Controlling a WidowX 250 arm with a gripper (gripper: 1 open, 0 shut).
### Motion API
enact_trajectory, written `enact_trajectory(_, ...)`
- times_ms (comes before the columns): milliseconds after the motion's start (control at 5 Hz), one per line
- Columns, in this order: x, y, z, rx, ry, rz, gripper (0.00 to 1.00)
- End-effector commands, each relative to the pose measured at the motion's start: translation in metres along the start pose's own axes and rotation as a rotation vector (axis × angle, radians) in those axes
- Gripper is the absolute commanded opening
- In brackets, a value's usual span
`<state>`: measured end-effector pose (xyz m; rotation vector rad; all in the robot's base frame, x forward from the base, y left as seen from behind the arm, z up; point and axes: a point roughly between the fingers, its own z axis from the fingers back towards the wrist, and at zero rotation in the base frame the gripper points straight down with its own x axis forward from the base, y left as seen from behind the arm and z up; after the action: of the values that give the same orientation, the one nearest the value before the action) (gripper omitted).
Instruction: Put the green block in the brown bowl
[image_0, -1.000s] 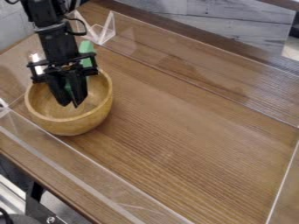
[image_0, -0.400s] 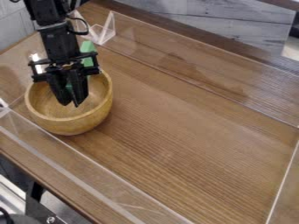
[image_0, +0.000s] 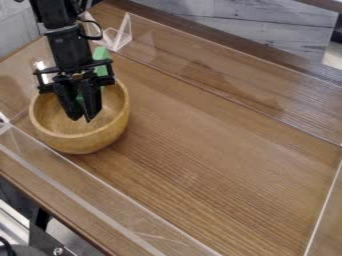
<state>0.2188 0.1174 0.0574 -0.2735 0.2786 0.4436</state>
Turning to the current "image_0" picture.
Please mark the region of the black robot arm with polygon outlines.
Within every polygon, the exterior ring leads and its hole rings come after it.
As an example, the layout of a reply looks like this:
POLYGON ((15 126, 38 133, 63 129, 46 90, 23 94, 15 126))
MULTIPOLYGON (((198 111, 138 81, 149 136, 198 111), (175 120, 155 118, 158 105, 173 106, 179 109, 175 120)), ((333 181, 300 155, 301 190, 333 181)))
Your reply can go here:
POLYGON ((90 36, 80 17, 84 9, 78 0, 30 0, 31 7, 47 32, 55 65, 36 69, 40 94, 54 93, 68 118, 91 121, 102 111, 102 88, 115 83, 112 59, 95 59, 91 40, 102 40, 103 33, 90 36))

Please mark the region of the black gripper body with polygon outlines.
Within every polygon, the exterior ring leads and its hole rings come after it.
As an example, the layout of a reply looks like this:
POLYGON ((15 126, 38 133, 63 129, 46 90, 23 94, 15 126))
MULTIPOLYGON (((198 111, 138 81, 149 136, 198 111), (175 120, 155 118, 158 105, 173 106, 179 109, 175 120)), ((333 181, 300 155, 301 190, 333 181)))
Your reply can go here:
POLYGON ((95 35, 87 34, 82 23, 46 23, 44 26, 55 66, 34 72, 39 81, 39 92, 54 93, 55 84, 74 87, 86 79, 92 79, 99 87, 114 84, 112 60, 108 57, 95 57, 90 47, 90 41, 103 39, 100 25, 95 24, 95 35))

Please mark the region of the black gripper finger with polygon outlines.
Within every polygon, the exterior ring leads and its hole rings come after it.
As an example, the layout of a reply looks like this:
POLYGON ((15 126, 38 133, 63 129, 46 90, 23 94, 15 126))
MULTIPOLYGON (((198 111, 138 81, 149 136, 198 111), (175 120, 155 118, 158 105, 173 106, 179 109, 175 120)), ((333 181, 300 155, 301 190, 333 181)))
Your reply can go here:
POLYGON ((79 93, 83 99, 86 120, 91 121, 102 111, 102 89, 92 79, 80 82, 79 93))
POLYGON ((79 120, 83 116, 83 109, 76 100, 78 93, 74 87, 68 84, 58 83, 54 85, 54 92, 68 118, 74 121, 79 120))

